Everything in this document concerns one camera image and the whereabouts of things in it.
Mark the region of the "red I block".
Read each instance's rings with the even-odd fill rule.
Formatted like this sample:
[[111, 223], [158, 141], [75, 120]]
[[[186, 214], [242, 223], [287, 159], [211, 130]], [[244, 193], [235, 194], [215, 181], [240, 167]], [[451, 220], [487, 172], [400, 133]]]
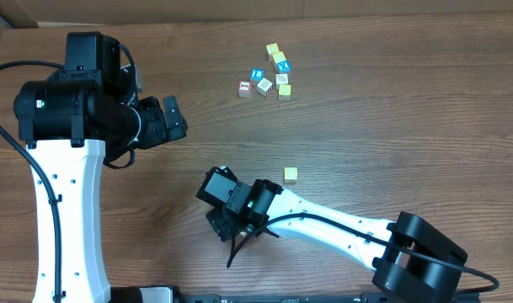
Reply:
[[252, 83], [250, 81], [240, 81], [238, 84], [238, 95], [241, 98], [250, 98], [252, 92]]

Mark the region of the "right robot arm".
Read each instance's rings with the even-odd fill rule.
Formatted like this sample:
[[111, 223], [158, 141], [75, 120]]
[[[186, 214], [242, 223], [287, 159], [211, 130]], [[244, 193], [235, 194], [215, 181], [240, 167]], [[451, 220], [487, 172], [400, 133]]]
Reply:
[[373, 272], [373, 284], [402, 302], [451, 302], [467, 254], [421, 217], [401, 212], [395, 221], [348, 215], [310, 202], [266, 179], [248, 185], [228, 167], [206, 173], [198, 199], [220, 240], [267, 233], [312, 242]]

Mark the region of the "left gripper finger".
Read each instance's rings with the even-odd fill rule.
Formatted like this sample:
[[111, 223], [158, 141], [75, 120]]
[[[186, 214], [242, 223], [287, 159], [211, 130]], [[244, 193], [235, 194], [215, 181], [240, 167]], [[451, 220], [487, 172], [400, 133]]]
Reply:
[[181, 130], [188, 130], [186, 119], [181, 114], [177, 99], [175, 96], [170, 95], [163, 98], [164, 116], [169, 130], [180, 128]]
[[177, 141], [187, 136], [187, 125], [177, 124], [168, 128], [168, 142]]

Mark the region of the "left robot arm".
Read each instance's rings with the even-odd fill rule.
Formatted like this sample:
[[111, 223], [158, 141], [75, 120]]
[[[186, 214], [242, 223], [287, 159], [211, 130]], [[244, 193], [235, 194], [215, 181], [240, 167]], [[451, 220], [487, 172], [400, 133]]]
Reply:
[[139, 98], [128, 50], [99, 32], [67, 37], [64, 66], [27, 82], [13, 104], [32, 160], [38, 227], [37, 302], [171, 302], [171, 286], [114, 288], [101, 240], [100, 182], [123, 155], [184, 138], [175, 97]]

